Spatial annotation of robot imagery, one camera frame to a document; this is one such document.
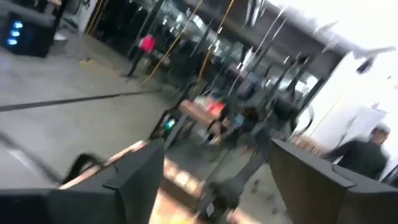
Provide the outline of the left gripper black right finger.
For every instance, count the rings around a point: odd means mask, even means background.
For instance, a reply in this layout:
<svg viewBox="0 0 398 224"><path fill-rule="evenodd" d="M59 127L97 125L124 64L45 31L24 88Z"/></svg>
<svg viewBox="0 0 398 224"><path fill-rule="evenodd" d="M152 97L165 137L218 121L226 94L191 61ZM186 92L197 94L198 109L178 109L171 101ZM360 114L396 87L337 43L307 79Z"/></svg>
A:
<svg viewBox="0 0 398 224"><path fill-rule="evenodd" d="M269 166L294 224L398 224L398 189L273 140Z"/></svg>

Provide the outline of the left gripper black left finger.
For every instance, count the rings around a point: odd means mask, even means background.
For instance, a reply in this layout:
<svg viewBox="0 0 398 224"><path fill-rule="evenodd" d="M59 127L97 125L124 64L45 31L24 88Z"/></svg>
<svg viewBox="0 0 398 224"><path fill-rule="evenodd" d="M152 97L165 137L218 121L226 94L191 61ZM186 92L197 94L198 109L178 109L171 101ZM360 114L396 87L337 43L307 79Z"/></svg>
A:
<svg viewBox="0 0 398 224"><path fill-rule="evenodd" d="M148 224L164 156L164 140L156 139L75 185L73 224Z"/></svg>

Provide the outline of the person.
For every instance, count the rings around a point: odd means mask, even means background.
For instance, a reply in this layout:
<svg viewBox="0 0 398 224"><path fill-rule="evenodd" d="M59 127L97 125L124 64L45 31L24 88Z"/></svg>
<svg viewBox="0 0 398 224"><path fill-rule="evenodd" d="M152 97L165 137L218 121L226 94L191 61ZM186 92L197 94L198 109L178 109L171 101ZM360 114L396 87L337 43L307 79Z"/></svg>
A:
<svg viewBox="0 0 398 224"><path fill-rule="evenodd" d="M224 141L235 146L238 139L249 135L258 122L256 107L245 107L241 113L232 116L232 109L226 105L219 116L210 122L206 131L216 138L216 142Z"/></svg>
<svg viewBox="0 0 398 224"><path fill-rule="evenodd" d="M367 141L351 139L336 149L321 155L322 159L337 163L340 167L356 172L373 180L379 180L388 162L382 145L390 134L390 127L384 123L376 125Z"/></svg>

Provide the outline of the black computer tower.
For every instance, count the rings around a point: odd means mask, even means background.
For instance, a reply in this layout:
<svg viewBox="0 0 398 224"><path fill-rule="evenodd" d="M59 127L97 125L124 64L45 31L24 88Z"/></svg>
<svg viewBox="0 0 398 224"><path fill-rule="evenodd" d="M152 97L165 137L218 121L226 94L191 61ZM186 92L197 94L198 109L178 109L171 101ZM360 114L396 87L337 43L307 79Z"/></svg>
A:
<svg viewBox="0 0 398 224"><path fill-rule="evenodd" d="M27 8L8 9L0 26L0 46L16 55L44 58L55 34L56 17Z"/></svg>

